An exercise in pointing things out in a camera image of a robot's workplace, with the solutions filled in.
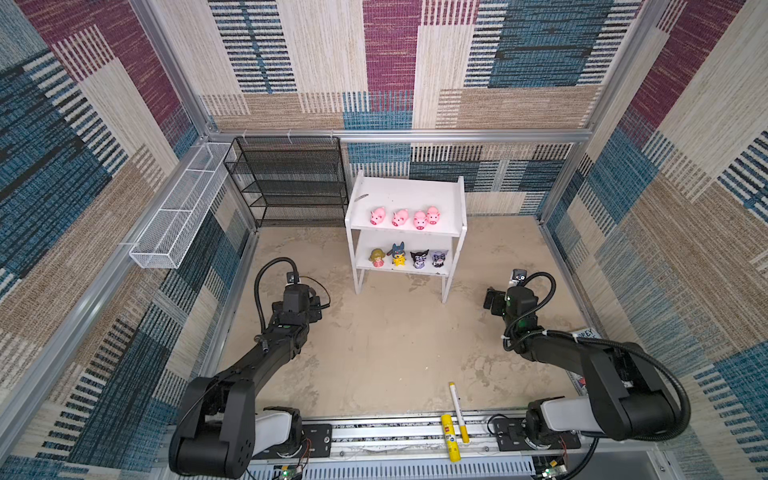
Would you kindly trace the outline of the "pink pig toy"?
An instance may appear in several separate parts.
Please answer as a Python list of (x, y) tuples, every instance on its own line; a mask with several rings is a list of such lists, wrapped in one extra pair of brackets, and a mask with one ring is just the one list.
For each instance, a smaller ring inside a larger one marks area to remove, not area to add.
[(426, 220), (430, 225), (436, 225), (440, 220), (441, 214), (437, 207), (430, 206), (426, 211)]
[(414, 228), (418, 231), (422, 231), (427, 226), (427, 216), (424, 211), (417, 211), (413, 216)]
[(394, 227), (404, 226), (409, 219), (409, 211), (407, 209), (401, 209), (393, 213), (392, 225)]
[(381, 225), (386, 220), (387, 212), (383, 207), (378, 207), (371, 211), (370, 223), (373, 226)]

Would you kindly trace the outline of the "black-eared figure toy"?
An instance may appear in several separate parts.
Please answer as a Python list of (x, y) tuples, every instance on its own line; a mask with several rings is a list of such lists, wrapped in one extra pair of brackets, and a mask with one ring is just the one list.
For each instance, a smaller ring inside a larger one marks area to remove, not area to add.
[(410, 256), (412, 259), (413, 267), (417, 270), (420, 270), (426, 266), (428, 256), (429, 256), (429, 251), (428, 250), (411, 251)]

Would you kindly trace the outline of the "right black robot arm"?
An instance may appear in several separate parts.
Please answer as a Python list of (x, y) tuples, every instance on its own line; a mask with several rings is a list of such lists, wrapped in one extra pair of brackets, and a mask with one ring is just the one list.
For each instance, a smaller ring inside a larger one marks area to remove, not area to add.
[(554, 278), (547, 272), (516, 270), (506, 290), (487, 289), (483, 307), (503, 320), (505, 351), (579, 375), (586, 394), (531, 402), (524, 425), (528, 441), (548, 446), (562, 432), (645, 442), (681, 435), (692, 408), (672, 371), (636, 343), (580, 337), (541, 326), (538, 313), (556, 290), (551, 288), (539, 298), (528, 286), (535, 279)]

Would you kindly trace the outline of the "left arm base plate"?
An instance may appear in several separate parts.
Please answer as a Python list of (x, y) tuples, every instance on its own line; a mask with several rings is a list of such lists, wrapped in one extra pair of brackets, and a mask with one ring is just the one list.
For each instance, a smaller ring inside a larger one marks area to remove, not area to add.
[(309, 424), (302, 427), (303, 441), (299, 447), (274, 446), (255, 454), (253, 460), (298, 460), (305, 456), (310, 459), (329, 458), (333, 440), (333, 427), (329, 423)]

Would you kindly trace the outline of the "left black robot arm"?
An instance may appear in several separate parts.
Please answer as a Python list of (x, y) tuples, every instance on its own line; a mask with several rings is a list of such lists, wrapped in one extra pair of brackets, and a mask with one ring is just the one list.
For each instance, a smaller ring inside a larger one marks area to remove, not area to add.
[(299, 410), (268, 407), (257, 412), (255, 405), (275, 373), (301, 353), (311, 324), (331, 305), (303, 282), (294, 260), (283, 261), (290, 267), (283, 298), (273, 303), (271, 315), (257, 311), (261, 331), (253, 347), (233, 365), (187, 385), (168, 447), (171, 472), (238, 479), (263, 452), (295, 460), (295, 474), (308, 463), (312, 440)]

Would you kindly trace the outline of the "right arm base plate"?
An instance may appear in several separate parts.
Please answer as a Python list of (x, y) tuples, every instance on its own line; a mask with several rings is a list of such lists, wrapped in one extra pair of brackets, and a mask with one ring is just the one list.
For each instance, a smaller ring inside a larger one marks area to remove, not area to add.
[(578, 450), (582, 447), (578, 435), (571, 432), (554, 432), (533, 439), (525, 430), (525, 420), (494, 416), (487, 423), (489, 433), (496, 439), (498, 449), (502, 452), (533, 451), (533, 450)]

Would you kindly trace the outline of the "olive green toy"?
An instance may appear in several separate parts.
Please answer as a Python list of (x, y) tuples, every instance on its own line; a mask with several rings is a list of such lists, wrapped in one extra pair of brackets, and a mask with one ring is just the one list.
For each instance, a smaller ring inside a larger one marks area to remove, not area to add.
[(385, 264), (387, 254), (380, 248), (375, 248), (371, 251), (369, 261), (374, 268), (381, 268)]

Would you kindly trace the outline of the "purple-eared black figure toy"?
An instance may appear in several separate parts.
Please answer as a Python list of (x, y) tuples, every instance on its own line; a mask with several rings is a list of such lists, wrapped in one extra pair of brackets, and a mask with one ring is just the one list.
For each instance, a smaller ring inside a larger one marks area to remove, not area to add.
[(431, 264), (436, 269), (441, 269), (444, 267), (446, 262), (448, 251), (447, 250), (433, 250), (430, 252), (431, 255)]

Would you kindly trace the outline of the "yellow blue figure toy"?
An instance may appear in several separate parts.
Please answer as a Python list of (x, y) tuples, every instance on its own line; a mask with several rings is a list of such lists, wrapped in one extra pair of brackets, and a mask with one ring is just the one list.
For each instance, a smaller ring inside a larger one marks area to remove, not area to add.
[(404, 267), (406, 265), (405, 243), (394, 243), (387, 252), (387, 255), (391, 258), (392, 264), (395, 267)]

